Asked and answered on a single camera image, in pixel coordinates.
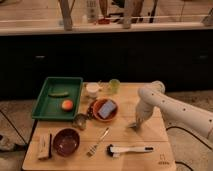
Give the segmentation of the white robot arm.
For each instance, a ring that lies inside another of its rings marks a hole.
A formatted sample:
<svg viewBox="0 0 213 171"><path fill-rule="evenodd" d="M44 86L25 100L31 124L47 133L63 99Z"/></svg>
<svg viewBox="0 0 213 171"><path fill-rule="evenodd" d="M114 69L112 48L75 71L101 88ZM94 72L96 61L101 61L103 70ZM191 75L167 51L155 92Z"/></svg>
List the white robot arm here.
<svg viewBox="0 0 213 171"><path fill-rule="evenodd" d="M136 105L137 128L140 128L152 116L153 109L158 107L213 142L213 112L166 96L165 86L161 81L143 85L138 89L138 95L140 100Z"/></svg>

